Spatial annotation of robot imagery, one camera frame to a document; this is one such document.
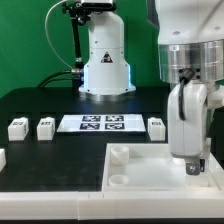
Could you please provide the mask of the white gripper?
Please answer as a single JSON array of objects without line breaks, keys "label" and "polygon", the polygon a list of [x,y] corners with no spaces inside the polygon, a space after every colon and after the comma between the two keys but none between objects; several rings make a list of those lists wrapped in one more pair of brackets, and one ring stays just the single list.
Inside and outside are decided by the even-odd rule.
[{"label": "white gripper", "polygon": [[207,88],[204,84],[188,83],[184,87],[185,120],[179,117],[177,85],[168,98],[168,145],[171,155],[185,160],[186,173],[200,174],[200,160],[206,141]]}]

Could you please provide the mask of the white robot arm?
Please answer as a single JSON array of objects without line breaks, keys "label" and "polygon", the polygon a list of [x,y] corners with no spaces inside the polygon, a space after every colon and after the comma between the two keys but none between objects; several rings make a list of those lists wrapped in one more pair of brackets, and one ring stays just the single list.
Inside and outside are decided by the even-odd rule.
[{"label": "white robot arm", "polygon": [[[185,161],[186,173],[207,170],[208,117],[224,106],[224,0],[146,0],[148,19],[159,29],[160,79],[169,94],[170,154]],[[89,23],[90,58],[80,94],[114,100],[135,87],[124,59],[124,24],[115,0],[81,0]]]}]

